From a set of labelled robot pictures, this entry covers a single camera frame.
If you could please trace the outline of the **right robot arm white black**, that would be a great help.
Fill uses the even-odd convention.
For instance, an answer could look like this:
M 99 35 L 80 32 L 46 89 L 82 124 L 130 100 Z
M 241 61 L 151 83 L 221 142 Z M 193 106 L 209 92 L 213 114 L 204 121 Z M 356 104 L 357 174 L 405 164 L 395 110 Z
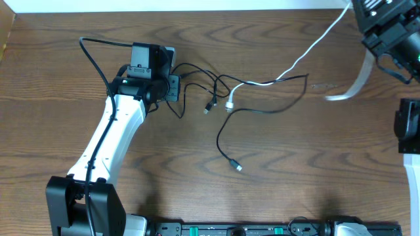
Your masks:
M 419 1 L 352 0 L 362 44 L 377 67 L 405 85 L 419 82 Z M 411 232 L 419 233 L 419 99 L 403 98 L 394 117 L 410 194 Z

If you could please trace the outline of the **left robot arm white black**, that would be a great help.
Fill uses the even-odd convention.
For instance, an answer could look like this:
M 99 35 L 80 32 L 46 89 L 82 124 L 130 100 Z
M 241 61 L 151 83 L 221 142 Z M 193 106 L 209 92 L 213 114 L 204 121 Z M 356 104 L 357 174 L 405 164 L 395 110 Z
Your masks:
M 128 214 L 116 191 L 117 179 L 135 132 L 151 105 L 179 100 L 180 77 L 173 47 L 133 43 L 131 62 L 105 81 L 106 106 L 85 151 L 65 177 L 46 186 L 53 235 L 149 235 L 143 216 Z

